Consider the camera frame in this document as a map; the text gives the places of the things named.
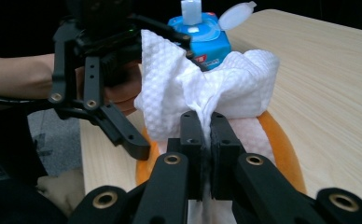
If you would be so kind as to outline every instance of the gray floor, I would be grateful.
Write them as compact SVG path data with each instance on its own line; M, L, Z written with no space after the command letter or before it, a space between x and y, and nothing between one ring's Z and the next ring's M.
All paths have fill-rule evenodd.
M82 164L78 119L59 119L53 109L29 116L30 131L37 141L37 152L49 175L80 167Z

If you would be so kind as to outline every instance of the red logo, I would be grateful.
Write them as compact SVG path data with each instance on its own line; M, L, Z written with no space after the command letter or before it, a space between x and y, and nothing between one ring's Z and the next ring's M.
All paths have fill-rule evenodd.
M203 54L201 56L195 57L196 62L204 63L207 59L207 54Z

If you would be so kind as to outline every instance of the wooden table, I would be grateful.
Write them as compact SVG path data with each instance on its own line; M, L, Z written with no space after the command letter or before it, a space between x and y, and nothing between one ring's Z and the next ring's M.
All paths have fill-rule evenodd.
M277 10L228 31L234 50L265 49L281 66L269 111L290 138L308 194L347 189L362 198L362 31ZM132 120L141 126L141 114ZM86 191L134 187L133 161L81 121Z

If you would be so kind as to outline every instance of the beige fabric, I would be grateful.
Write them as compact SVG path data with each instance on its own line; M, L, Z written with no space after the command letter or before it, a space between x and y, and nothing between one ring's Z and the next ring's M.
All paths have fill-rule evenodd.
M82 168L39 177L36 188L70 217L85 196Z

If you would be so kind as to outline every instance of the white cloth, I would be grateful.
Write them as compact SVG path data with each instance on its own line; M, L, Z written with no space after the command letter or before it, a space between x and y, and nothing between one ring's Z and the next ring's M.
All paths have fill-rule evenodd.
M149 137L165 152L168 138L179 137L180 116L194 110L206 143L210 141L212 113L230 124L249 152L272 161L272 148L257 116L272 97L279 59L266 50L233 51L217 68L202 72L186 58L186 52L148 30L142 31L143 86L134 105L142 110ZM188 223L235 223L229 202L189 202Z

